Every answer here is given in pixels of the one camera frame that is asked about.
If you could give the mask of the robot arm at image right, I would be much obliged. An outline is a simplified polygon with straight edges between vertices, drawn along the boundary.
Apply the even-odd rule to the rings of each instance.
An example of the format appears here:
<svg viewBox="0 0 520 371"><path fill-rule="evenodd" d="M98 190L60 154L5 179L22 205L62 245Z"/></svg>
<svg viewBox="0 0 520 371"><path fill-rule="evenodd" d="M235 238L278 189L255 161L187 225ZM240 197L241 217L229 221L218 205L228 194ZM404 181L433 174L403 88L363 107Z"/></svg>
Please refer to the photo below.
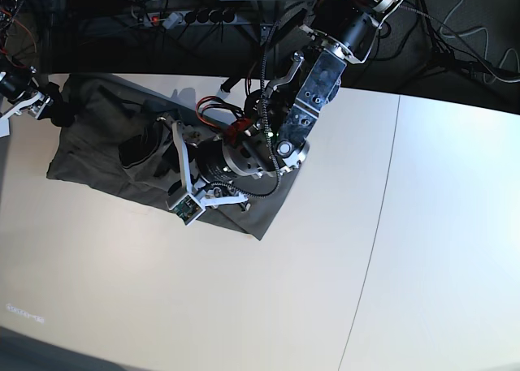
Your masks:
<svg viewBox="0 0 520 371"><path fill-rule="evenodd" d="M283 76L262 76L243 106L215 95L201 98L197 119L214 135L189 143L186 125L172 125L180 178L167 208L188 221L209 207L243 206L276 194L284 175L305 161L308 136L346 67L368 59L384 22L402 2L315 0L313 19L302 26L310 42L292 54Z"/></svg>

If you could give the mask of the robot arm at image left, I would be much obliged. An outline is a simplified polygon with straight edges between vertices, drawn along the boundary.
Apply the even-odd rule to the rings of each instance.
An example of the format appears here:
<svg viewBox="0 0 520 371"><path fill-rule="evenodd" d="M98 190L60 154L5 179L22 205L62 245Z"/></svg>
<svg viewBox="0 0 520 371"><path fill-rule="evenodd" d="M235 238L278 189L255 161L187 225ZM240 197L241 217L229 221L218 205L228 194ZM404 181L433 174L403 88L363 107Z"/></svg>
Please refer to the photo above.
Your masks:
<svg viewBox="0 0 520 371"><path fill-rule="evenodd" d="M25 1L1 0L1 99L11 105L1 113L1 121L26 113L36 120L48 119L56 127L70 127L76 114L64 101L59 85L39 80L33 65L22 63L6 48L8 30L17 25L29 35L32 47L37 49L34 35L17 19Z"/></svg>

